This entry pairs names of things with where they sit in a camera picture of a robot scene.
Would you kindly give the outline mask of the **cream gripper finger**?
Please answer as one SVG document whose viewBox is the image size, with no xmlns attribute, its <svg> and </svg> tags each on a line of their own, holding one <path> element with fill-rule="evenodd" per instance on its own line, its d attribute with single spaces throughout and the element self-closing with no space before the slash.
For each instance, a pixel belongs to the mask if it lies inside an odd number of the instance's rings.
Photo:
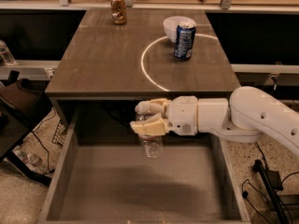
<svg viewBox="0 0 299 224">
<path fill-rule="evenodd" d="M 166 98 L 151 99 L 147 101 L 141 101 L 136 106 L 137 114 L 161 114 L 165 115 L 165 111 L 170 101 Z"/>
<path fill-rule="evenodd" d="M 163 118 L 161 113 L 150 116 L 146 120 L 131 121 L 133 131 L 140 135 L 159 136 L 170 131 L 169 122 Z"/>
</svg>

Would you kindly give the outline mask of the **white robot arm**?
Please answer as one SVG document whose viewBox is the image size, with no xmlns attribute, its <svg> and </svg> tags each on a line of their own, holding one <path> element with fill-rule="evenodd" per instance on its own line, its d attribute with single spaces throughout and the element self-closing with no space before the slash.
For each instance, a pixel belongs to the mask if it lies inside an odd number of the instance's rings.
<svg viewBox="0 0 299 224">
<path fill-rule="evenodd" d="M 130 123 L 141 136 L 212 133 L 229 141 L 253 143 L 267 134 L 299 156 L 299 113 L 254 87 L 239 87 L 228 99 L 179 96 L 142 101 L 135 112 L 146 117 Z"/>
</svg>

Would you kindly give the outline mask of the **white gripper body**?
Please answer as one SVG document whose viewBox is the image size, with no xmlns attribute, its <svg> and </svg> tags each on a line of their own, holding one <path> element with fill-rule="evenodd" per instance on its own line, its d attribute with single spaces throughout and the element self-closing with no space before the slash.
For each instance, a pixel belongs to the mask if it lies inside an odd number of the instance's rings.
<svg viewBox="0 0 299 224">
<path fill-rule="evenodd" d="M 166 109 L 170 130 L 178 135 L 196 135 L 197 108 L 195 96 L 179 96 L 172 100 Z"/>
</svg>

